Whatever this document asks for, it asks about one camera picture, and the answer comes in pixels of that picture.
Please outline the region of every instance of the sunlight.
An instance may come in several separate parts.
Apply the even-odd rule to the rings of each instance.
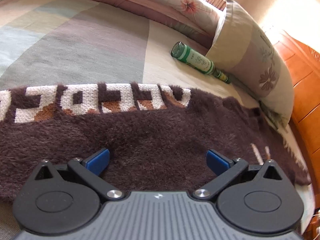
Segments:
[[[276,0],[260,23],[272,25],[320,51],[320,0]]]

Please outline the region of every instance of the blue gripper pad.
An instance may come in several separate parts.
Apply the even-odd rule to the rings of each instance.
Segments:
[[[110,161],[110,152],[108,149],[101,149],[95,154],[82,161],[82,165],[95,175],[99,176],[107,168]]]
[[[224,173],[233,166],[233,161],[221,155],[215,150],[209,150],[206,155],[207,166],[217,176]]]

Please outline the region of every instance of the green glass bottle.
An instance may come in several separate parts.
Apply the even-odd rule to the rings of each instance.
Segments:
[[[221,70],[217,69],[211,60],[193,50],[188,45],[183,44],[181,41],[177,42],[173,46],[171,56],[190,65],[205,75],[213,74],[214,77],[230,84],[228,76],[226,76]]]

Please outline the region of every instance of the wall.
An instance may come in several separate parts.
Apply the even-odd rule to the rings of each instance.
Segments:
[[[261,27],[276,26],[320,52],[320,0],[236,0]]]

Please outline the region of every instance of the bottle label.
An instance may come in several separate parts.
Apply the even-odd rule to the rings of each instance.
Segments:
[[[218,75],[214,75],[216,78],[222,80],[223,82],[227,83],[227,84],[230,84],[230,80],[228,78],[228,76],[223,73],[221,70],[216,70],[219,74]]]
[[[203,74],[211,74],[214,64],[211,60],[207,59],[205,56],[191,49],[189,46],[185,45],[182,55],[178,60],[187,63],[193,68],[199,70]]]

